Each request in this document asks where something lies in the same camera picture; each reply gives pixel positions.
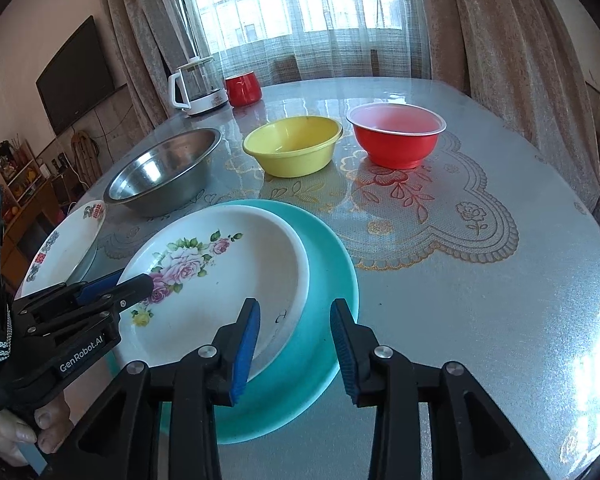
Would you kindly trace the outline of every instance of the curtain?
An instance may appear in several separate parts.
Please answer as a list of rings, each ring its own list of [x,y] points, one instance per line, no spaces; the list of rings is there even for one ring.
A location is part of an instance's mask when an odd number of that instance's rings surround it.
[[[593,116],[582,69],[553,0],[424,3],[430,38],[437,42],[430,47],[434,76],[459,82],[466,63],[471,97],[538,148],[592,210],[600,195]],[[458,23],[462,61],[452,31]],[[440,31],[446,25],[452,28]],[[446,44],[449,37],[456,39]]]
[[[183,0],[200,55],[265,86],[338,76],[430,77],[421,0]]]
[[[174,113],[168,101],[168,75],[193,56],[176,0],[100,2],[138,121],[148,133]]]

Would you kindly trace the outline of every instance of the red container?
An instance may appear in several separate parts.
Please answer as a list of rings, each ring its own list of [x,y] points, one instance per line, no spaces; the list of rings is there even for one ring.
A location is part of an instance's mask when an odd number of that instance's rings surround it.
[[[438,114],[399,103],[358,106],[347,113],[347,121],[371,162],[392,170],[418,167],[446,129]]]
[[[229,104],[233,107],[246,106],[262,99],[262,88],[253,72],[224,80]]]

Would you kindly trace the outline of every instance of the dining table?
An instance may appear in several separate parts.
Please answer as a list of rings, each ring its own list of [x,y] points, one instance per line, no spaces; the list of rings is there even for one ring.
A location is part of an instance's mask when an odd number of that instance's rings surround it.
[[[412,170],[371,163],[346,113],[371,102],[428,108],[447,124]],[[299,178],[265,174],[242,150],[257,127],[292,116],[342,124],[332,161]],[[552,479],[571,479],[600,453],[600,229],[560,174],[520,133],[467,95],[432,80],[346,77],[262,89],[262,100],[169,118],[82,197],[102,199],[141,153],[179,133],[216,128],[209,180],[168,214],[108,206],[85,279],[125,267],[178,218],[231,200],[303,208],[340,238],[356,269],[358,322],[412,362],[462,363]],[[89,373],[78,381],[83,385]],[[68,402],[80,388],[68,389]],[[431,476],[426,407],[422,477]],[[363,479],[375,409],[357,409],[338,375],[301,415],[272,433],[219,447],[225,479]]]

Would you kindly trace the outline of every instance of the screw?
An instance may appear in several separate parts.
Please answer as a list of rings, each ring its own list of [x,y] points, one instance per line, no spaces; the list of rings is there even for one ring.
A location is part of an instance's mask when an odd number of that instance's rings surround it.
[[[445,365],[446,371],[451,375],[459,376],[464,374],[464,367],[460,363],[456,363],[455,361],[448,362]]]
[[[144,363],[142,361],[131,361],[126,366],[126,371],[131,375],[139,374],[142,370],[144,370]]]
[[[374,348],[374,354],[381,359],[389,359],[394,355],[394,350],[389,346],[380,345]]]
[[[218,353],[218,350],[216,350],[216,347],[211,346],[211,345],[204,345],[198,349],[198,355],[200,357],[204,357],[205,359],[208,359],[209,357],[213,357],[217,353]]]

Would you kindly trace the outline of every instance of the finger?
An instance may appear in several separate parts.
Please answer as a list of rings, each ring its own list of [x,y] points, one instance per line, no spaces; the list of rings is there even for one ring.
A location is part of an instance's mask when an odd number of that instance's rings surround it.
[[[14,467],[27,465],[27,460],[14,442],[0,437],[0,458]]]
[[[10,442],[36,441],[36,433],[9,410],[0,412],[0,438]]]
[[[38,435],[38,447],[43,453],[55,453],[64,440],[71,433],[74,425],[67,418],[65,421],[54,424],[48,430],[43,430]]]
[[[46,430],[69,418],[70,414],[69,405],[64,400],[64,393],[60,393],[54,400],[48,403],[42,408],[38,408],[33,416],[36,420],[36,424],[41,430]]]

